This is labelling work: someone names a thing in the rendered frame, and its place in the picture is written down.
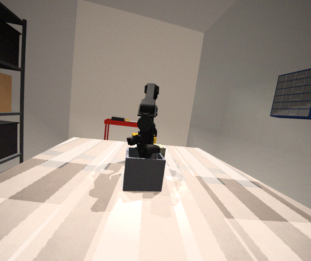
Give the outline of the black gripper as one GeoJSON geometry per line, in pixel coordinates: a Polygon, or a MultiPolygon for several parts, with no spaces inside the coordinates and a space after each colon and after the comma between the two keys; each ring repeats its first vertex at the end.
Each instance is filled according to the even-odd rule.
{"type": "Polygon", "coordinates": [[[139,152],[140,158],[150,158],[150,156],[153,153],[160,153],[160,147],[153,144],[152,142],[152,136],[154,136],[154,133],[152,133],[152,130],[149,131],[138,131],[139,135],[144,135],[144,144],[138,143],[137,147],[135,147],[139,152]]]}

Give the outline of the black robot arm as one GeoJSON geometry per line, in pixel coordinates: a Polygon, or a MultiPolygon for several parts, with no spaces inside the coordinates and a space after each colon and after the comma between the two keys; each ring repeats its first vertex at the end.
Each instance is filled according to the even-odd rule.
{"type": "MultiPolygon", "coordinates": [[[[147,83],[144,90],[146,96],[139,104],[138,116],[141,116],[137,122],[137,126],[141,131],[152,131],[152,142],[154,137],[157,136],[157,130],[155,128],[154,117],[157,116],[158,107],[155,105],[155,100],[159,94],[159,86],[154,83],[147,83]]],[[[128,145],[133,146],[141,142],[144,144],[144,135],[133,135],[127,138],[128,145]]]]}

